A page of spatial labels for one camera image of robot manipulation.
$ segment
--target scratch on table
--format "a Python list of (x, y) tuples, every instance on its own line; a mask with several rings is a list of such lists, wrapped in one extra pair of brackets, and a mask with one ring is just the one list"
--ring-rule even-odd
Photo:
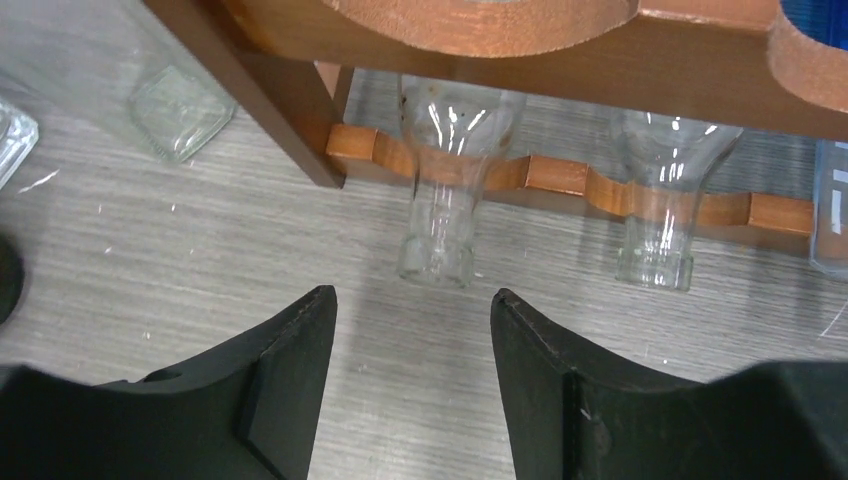
[(18, 193), (28, 192), (28, 191), (32, 190), (33, 188), (35, 188), (39, 185), (44, 185), (45, 183), (49, 182), (51, 178), (55, 177), (58, 174), (59, 174), (59, 170), (56, 170), (55, 172), (51, 173), (50, 175), (47, 175), (46, 177), (42, 178), (41, 180), (37, 180), (32, 185), (18, 190)]
[(845, 311), (845, 307), (848, 307), (848, 299), (846, 299), (845, 303), (842, 304), (842, 308), (840, 308), (839, 311), (836, 312), (836, 316), (833, 317), (833, 320), (831, 320), (830, 325), (828, 325), (827, 328), (825, 328), (824, 331), (819, 334), (819, 338), (827, 335), (827, 332), (829, 332), (830, 329), (833, 328), (834, 325), (836, 325), (836, 321), (839, 320), (839, 317), (842, 316), (842, 312)]

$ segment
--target gray wooden table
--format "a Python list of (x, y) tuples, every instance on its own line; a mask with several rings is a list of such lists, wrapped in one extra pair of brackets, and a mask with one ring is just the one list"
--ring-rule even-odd
[[(696, 380), (848, 351), (848, 318), (837, 318), (848, 288), (803, 258), (698, 241), (692, 290), (648, 291), (613, 280), (620, 225), (486, 204), (473, 285), (414, 287), (393, 272), (408, 192), (314, 187), (243, 112), (169, 167), (8, 81), (0, 95), (43, 127), (0, 191), (0, 230), (17, 238), (29, 272), (22, 305), (0, 327), (0, 362), (136, 380), (333, 284), (338, 326), (310, 478), (514, 478), (488, 326), (499, 287), (628, 358)], [(394, 95), (391, 75), (359, 72), (348, 121), (396, 129)], [(517, 151), (620, 175), (604, 109), (530, 105)], [(811, 140), (749, 132), (711, 188), (809, 198), (811, 175)]]

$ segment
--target wooden rack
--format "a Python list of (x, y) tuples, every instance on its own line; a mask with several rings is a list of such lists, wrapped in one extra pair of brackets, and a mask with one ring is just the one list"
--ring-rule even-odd
[[(342, 124), (353, 69), (413, 73), (848, 140), (848, 53), (779, 0), (145, 0), (316, 183), (406, 183), (402, 145)], [(487, 198), (616, 219), (625, 186), (541, 156), (492, 172)], [(709, 195), (699, 234), (806, 252), (808, 201)]]

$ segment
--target blue-edged plastic container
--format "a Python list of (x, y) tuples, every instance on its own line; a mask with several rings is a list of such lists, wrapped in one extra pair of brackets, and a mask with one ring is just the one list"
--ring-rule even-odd
[[(848, 0), (784, 0), (783, 9), (806, 35), (848, 50)], [(815, 175), (810, 264), (848, 280), (848, 143), (819, 140)]]

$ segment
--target black round object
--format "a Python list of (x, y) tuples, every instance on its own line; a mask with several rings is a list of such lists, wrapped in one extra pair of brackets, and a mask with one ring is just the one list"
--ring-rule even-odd
[(15, 310), (24, 289), (24, 261), (8, 239), (0, 237), (0, 324)]

